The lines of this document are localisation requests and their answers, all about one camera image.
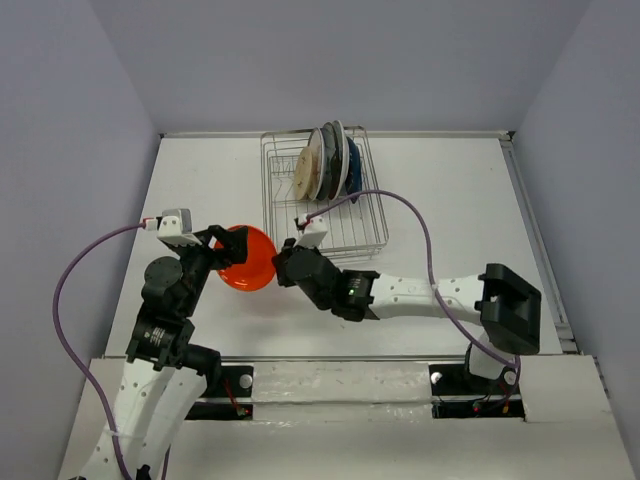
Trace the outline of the small beige plate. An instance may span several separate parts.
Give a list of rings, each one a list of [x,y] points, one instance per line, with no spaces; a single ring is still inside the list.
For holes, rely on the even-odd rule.
[[[314,178],[314,153],[313,150],[309,146],[307,146],[301,150],[295,166],[293,190],[294,198],[296,200],[300,201],[307,196]]]

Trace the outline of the dark blue leaf-shaped plate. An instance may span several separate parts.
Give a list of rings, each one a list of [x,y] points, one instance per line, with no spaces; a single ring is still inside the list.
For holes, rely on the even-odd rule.
[[[349,195],[355,194],[362,190],[362,163],[358,147],[355,142],[348,137],[349,147],[349,172],[345,182],[346,192]]]

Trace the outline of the white plate with orange sunburst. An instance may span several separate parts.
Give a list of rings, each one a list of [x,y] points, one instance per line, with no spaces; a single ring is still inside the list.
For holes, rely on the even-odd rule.
[[[320,128],[312,130],[308,147],[312,153],[313,170],[311,177],[312,182],[307,195],[310,200],[315,200],[322,186],[325,169],[324,138]]]

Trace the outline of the teal plate with white blossoms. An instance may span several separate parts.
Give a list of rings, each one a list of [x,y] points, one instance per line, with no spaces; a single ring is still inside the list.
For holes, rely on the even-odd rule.
[[[325,167],[322,177],[322,185],[317,199],[335,199],[344,183],[343,157],[344,142],[337,121],[326,122],[321,128],[324,142]]]

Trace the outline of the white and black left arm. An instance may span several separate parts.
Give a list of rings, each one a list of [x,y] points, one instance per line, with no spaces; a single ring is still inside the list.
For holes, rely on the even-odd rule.
[[[158,238],[172,253],[144,271],[119,390],[79,478],[154,479],[164,471],[189,410],[221,383],[221,356],[192,343],[191,318],[209,274],[246,262],[248,236],[245,226],[191,232],[175,217],[159,221]]]

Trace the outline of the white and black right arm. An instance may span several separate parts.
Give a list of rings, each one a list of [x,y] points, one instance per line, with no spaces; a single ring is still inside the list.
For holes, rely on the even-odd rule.
[[[435,283],[372,270],[341,270],[317,248],[285,242],[272,259],[277,282],[346,321],[444,318],[468,340],[462,384],[482,392],[540,351],[541,293],[507,266]]]

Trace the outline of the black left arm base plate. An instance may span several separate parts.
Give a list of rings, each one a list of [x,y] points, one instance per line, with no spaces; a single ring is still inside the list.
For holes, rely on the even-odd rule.
[[[254,367],[248,364],[223,365],[221,378],[194,403],[188,421],[249,421],[253,419]]]

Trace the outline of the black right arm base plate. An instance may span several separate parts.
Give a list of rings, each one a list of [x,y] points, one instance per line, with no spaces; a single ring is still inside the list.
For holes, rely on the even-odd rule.
[[[499,379],[471,375],[463,364],[429,366],[432,415],[435,419],[525,418],[515,373]]]

